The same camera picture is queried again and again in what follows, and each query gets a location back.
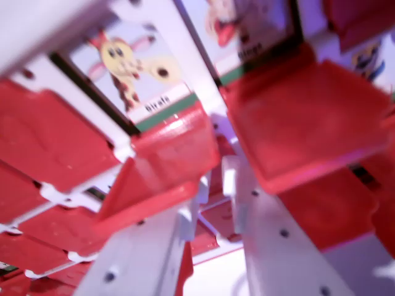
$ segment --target cartoon animal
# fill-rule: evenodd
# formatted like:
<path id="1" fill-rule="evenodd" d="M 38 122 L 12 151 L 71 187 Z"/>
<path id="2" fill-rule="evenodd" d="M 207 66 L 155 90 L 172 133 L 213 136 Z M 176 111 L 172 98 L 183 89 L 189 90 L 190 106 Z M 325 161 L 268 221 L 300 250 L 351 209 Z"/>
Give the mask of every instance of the cartoon animal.
<path id="1" fill-rule="evenodd" d="M 263 22 L 270 23 L 273 11 L 281 10 L 280 0 L 207 0 L 207 2 L 210 7 L 206 16 L 206 32 L 216 39 L 221 47 L 226 46 L 235 36 L 239 36 L 242 43 L 248 42 L 251 31 L 259 29 Z"/>
<path id="2" fill-rule="evenodd" d="M 109 39 L 104 30 L 99 31 L 97 38 L 88 40 L 99 51 L 101 58 L 89 69 L 89 78 L 95 81 L 108 70 L 127 112 L 140 105 L 133 85 L 134 80 L 140 79 L 140 73 L 148 73 L 162 83 L 174 83 L 181 78 L 177 62 L 171 56 L 151 59 L 135 57 L 135 52 L 146 50 L 155 40 L 154 36 L 142 36 L 128 44 L 119 37 Z"/>
<path id="3" fill-rule="evenodd" d="M 381 41 L 368 45 L 352 56 L 354 71 L 368 81 L 373 81 L 385 67 L 380 59 Z"/>

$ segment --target white plastic frame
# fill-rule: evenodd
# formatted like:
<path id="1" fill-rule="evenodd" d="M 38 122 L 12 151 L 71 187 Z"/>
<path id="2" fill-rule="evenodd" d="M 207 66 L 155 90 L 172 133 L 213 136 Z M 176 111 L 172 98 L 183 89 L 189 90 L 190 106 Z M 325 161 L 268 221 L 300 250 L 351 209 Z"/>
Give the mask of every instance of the white plastic frame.
<path id="1" fill-rule="evenodd" d="M 94 253 L 92 255 L 86 256 L 86 257 L 82 257 L 79 256 L 79 254 L 75 253 L 75 252 L 69 252 L 67 254 L 67 257 L 69 258 L 70 262 L 60 265 L 56 268 L 50 269 L 48 271 L 46 271 L 45 273 L 41 273 L 41 274 L 36 274 L 33 271 L 26 269 L 25 270 L 25 275 L 26 277 L 30 278 L 30 279 L 40 279 L 43 278 L 45 276 L 49 276 L 52 273 L 57 273 L 58 271 L 61 271 L 63 269 L 69 268 L 71 266 L 77 265 L 81 262 L 91 262 L 94 261 L 97 257 L 98 257 L 98 253 Z"/>
<path id="2" fill-rule="evenodd" d="M 354 295 L 280 200 L 262 190 L 247 163 L 227 156 L 223 169 L 227 182 L 233 175 L 233 189 L 225 193 L 233 200 L 235 231 L 243 237 L 252 295 Z"/>
<path id="3" fill-rule="evenodd" d="M 199 194 L 114 234 L 74 296 L 174 295 L 185 241 L 194 237 Z"/>

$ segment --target screw hole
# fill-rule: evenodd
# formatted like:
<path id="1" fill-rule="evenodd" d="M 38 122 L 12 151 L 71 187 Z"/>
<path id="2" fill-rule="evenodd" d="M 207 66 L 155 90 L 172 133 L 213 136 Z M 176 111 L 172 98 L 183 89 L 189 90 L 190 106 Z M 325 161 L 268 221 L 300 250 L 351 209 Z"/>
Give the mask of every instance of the screw hole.
<path id="1" fill-rule="evenodd" d="M 322 286 L 320 288 L 320 292 L 322 296 L 330 296 L 331 295 L 331 290 L 327 286 Z"/>
<path id="2" fill-rule="evenodd" d="M 104 276 L 104 282 L 112 282 L 114 279 L 115 279 L 115 274 L 110 271 L 106 273 L 106 275 Z"/>
<path id="3" fill-rule="evenodd" d="M 282 229 L 282 230 L 280 230 L 280 235 L 282 237 L 288 238 L 289 237 L 289 231 L 286 230 L 286 229 Z"/>
<path id="4" fill-rule="evenodd" d="M 27 69 L 23 69 L 22 70 L 22 75 L 26 78 L 26 79 L 35 79 L 35 75 L 33 74 L 32 71 L 27 70 Z"/>

